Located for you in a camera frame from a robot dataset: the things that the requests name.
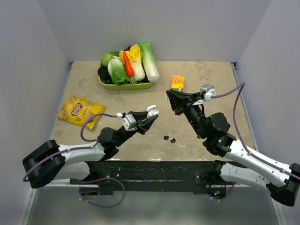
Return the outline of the white earbud charging case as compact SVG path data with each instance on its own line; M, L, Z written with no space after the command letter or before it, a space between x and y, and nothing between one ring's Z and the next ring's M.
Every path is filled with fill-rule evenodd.
M158 114L159 114L159 110L157 105L151 105L147 107L147 118L151 118Z

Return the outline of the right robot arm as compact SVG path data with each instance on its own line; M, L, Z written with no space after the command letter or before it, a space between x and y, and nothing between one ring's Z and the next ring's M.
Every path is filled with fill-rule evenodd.
M262 188L275 201L285 206L295 205L300 187L299 164L284 164L249 148L241 138L228 132L230 124L223 113L205 116L203 104L217 98L212 85L204 85L194 94L175 89L167 90L166 94L174 114L186 116L197 137L204 140L207 151L242 166L217 162L209 172L212 183L227 181Z

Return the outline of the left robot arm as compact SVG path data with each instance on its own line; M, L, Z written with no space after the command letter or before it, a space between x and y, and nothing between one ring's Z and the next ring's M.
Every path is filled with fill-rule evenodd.
M41 188L53 180L76 179L92 184L97 172L89 168L88 162L111 159L118 153L118 147L136 133L146 134L158 118L157 109L144 112L128 112L113 115L121 120L122 126L116 130L105 127L97 139L86 140L86 144L62 145L48 140L27 155L22 164L26 171L24 182L31 188Z

